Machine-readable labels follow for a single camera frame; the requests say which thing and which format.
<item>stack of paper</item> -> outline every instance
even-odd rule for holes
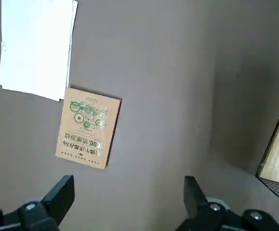
[[[2,0],[0,85],[52,100],[69,85],[75,0]]]

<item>paper sheet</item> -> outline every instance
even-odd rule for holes
[[[3,89],[63,99],[76,10],[73,0],[2,0]]]

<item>gray table surface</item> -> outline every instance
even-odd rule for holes
[[[234,211],[260,208],[279,221],[279,199],[209,149],[213,137],[235,124],[234,117],[224,130],[215,124],[215,118],[226,120],[226,105],[234,105],[222,94],[228,91],[215,89],[216,63],[236,78],[240,56],[235,54],[247,48],[265,52],[271,44],[260,39],[272,34],[276,2],[262,7],[262,1],[239,0],[238,6],[225,0],[79,1],[71,86],[122,99],[109,165],[98,170],[55,157],[63,102],[0,86],[0,207],[11,211],[73,174],[76,200],[62,230],[170,231],[187,215],[183,178],[194,175],[207,196],[224,199]],[[218,27],[222,22],[229,26]],[[261,37],[252,47],[241,47],[236,32],[246,32],[246,40],[253,33]],[[217,60],[216,41],[225,41],[221,47],[229,49],[223,54],[233,56]]]

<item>tan book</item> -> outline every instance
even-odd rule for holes
[[[67,88],[56,156],[105,169],[120,100]]]

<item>green circle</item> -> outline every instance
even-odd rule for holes
[[[94,115],[94,116],[96,116],[96,115],[98,115],[98,114],[99,114],[99,112],[100,112],[100,110],[99,110],[99,109],[94,109],[94,110],[93,110],[93,115]]]
[[[80,110],[80,104],[77,102],[71,102],[70,103],[70,109],[73,112],[78,112]]]
[[[74,120],[77,122],[77,123],[82,123],[84,121],[84,116],[83,114],[81,113],[76,113],[75,116],[74,116]]]
[[[90,127],[90,123],[88,121],[84,122],[84,128],[89,128]]]
[[[96,123],[97,126],[99,126],[100,125],[100,120],[97,119],[95,123]]]

